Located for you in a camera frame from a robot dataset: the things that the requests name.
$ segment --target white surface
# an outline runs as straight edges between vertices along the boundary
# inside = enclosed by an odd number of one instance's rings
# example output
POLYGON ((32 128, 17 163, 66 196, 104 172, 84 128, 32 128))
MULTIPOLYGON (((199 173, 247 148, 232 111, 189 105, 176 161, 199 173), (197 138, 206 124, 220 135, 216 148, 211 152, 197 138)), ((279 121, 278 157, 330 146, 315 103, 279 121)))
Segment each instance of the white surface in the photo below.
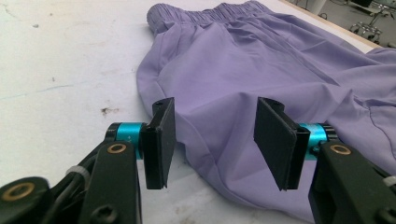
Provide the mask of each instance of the white surface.
MULTIPOLYGON (((53 186, 103 140, 108 125, 149 121, 135 74, 153 40, 146 13, 157 2, 0 0, 0 186, 32 175, 53 186)), ((203 10, 222 1, 165 2, 203 10)), ((281 2, 261 2, 371 49, 281 2)), ((168 189, 146 190, 138 166, 145 223, 303 223, 223 199, 180 150, 168 189)))

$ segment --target black cable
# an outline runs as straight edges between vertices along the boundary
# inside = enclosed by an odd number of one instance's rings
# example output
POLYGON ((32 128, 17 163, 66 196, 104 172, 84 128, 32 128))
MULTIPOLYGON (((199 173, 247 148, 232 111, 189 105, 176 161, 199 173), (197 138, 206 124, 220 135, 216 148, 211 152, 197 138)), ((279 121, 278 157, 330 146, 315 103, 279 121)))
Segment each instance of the black cable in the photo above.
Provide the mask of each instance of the black cable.
POLYGON ((326 13, 320 13, 319 16, 325 20, 327 20, 327 14, 326 13))
POLYGON ((59 212, 65 206, 65 204, 70 199, 70 196, 79 188, 84 179, 81 175, 75 175, 72 182, 64 189, 64 191, 55 200, 53 206, 49 209, 47 214, 42 220, 42 224, 52 224, 55 223, 55 218, 58 216, 59 212))
MULTIPOLYGON (((380 175, 381 177, 386 178, 386 177, 390 176, 390 174, 388 172, 386 172, 385 170, 383 170, 382 168, 380 168, 379 166, 377 166, 373 162, 371 162, 371 161, 368 161, 368 162, 369 162, 370 165, 373 166, 375 172, 378 175, 380 175)), ((395 185, 389 186, 389 189, 396 195, 396 186, 395 185)))
MULTIPOLYGON (((86 157, 84 160, 82 160, 78 165, 84 167, 88 172, 92 172, 93 169, 93 164, 96 159, 96 154, 97 150, 92 151, 89 156, 86 157)), ((67 187, 67 185, 70 184, 70 182, 73 180, 73 173, 67 174, 58 184, 56 184, 53 188, 51 188, 51 192, 54 198, 57 198, 62 191, 67 187)))
MULTIPOLYGON (((88 171, 91 171, 95 160, 96 155, 86 160, 84 164, 82 164, 82 167, 84 167, 88 171)), ((56 217, 67 205, 70 199, 72 199, 72 196, 76 195, 76 191, 81 187, 81 185, 85 183, 85 179, 81 175, 69 173, 66 177, 71 178, 72 180, 69 184, 66 185, 66 187, 62 191, 59 191, 60 194, 56 198, 55 203, 49 209, 47 214, 44 215, 44 218, 41 222, 42 224, 55 223, 56 217)))

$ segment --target lavender fabric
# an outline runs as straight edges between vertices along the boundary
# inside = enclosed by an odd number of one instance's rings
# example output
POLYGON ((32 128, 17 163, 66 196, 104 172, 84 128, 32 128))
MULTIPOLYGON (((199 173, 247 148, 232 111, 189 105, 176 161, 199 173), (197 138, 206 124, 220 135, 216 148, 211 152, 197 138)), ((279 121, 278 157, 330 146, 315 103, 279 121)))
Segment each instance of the lavender fabric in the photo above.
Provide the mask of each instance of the lavender fabric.
POLYGON ((225 197, 313 221, 298 190, 279 191, 253 141, 257 97, 296 122, 328 121, 341 139, 396 174, 396 51, 363 54, 339 37, 249 1, 148 12, 154 43, 137 72, 145 108, 175 97, 177 141, 191 166, 225 197))

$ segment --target bolt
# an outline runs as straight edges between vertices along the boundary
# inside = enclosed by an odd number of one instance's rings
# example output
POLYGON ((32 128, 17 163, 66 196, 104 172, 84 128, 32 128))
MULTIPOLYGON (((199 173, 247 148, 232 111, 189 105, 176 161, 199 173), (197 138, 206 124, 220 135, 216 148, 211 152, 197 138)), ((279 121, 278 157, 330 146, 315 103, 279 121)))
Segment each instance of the bolt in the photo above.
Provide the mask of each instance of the bolt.
POLYGON ((115 224, 118 221, 119 214, 117 209, 106 204, 97 207, 91 214, 91 224, 115 224))

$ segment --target elastic waistband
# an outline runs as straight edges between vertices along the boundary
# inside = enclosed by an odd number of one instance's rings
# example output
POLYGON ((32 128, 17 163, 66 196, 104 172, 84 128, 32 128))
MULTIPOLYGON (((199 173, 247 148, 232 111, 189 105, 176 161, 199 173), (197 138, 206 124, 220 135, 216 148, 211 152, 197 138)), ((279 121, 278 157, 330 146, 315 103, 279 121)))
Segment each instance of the elastic waistband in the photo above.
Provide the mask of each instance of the elastic waistband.
POLYGON ((204 11, 186 11, 167 4, 157 4, 148 11, 148 25, 155 32, 162 30, 167 22, 201 25, 213 21, 234 21, 239 17, 252 17, 268 12, 272 11, 256 1, 248 1, 240 5, 222 3, 204 11))

